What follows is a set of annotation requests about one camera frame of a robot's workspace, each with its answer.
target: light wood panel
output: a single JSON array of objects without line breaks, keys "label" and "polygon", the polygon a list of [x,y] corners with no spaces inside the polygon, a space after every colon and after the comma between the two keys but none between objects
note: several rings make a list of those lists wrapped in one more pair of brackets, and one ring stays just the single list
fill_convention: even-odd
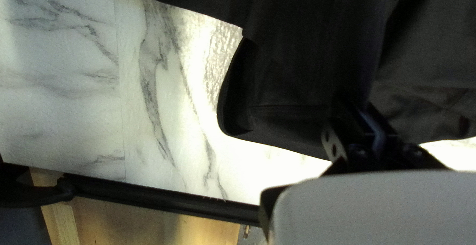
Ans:
[{"label": "light wood panel", "polygon": [[[30,169],[36,186],[61,173]],[[42,207],[53,245],[235,245],[239,224],[76,197]]]}]

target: marble countertop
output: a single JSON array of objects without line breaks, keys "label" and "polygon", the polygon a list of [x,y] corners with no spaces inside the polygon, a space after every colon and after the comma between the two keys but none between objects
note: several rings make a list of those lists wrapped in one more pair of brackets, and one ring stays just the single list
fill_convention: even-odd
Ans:
[{"label": "marble countertop", "polygon": [[240,40],[154,0],[0,0],[3,159],[252,204],[319,176],[330,162],[220,131]]}]

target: white plastic part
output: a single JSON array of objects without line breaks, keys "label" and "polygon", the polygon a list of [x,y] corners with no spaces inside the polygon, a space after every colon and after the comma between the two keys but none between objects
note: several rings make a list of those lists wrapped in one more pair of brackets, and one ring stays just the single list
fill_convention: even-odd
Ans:
[{"label": "white plastic part", "polygon": [[330,175],[288,187],[271,245],[476,245],[476,174]]}]

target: black fabric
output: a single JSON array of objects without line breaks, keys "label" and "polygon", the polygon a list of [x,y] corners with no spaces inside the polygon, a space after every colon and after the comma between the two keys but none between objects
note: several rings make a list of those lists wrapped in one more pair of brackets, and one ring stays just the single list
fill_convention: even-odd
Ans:
[{"label": "black fabric", "polygon": [[341,91],[407,142],[476,135],[476,0],[158,1],[243,28],[219,98],[231,136],[326,158]]}]

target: white marble surface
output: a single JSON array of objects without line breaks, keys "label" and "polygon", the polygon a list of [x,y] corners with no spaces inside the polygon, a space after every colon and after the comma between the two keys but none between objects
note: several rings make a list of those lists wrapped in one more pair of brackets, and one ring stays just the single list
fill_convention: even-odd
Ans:
[{"label": "white marble surface", "polygon": [[328,161],[220,131],[217,94],[240,39],[153,0],[0,0],[0,152],[253,204],[265,187],[319,176]]},{"label": "white marble surface", "polygon": [[113,0],[0,0],[5,161],[125,180]]}]

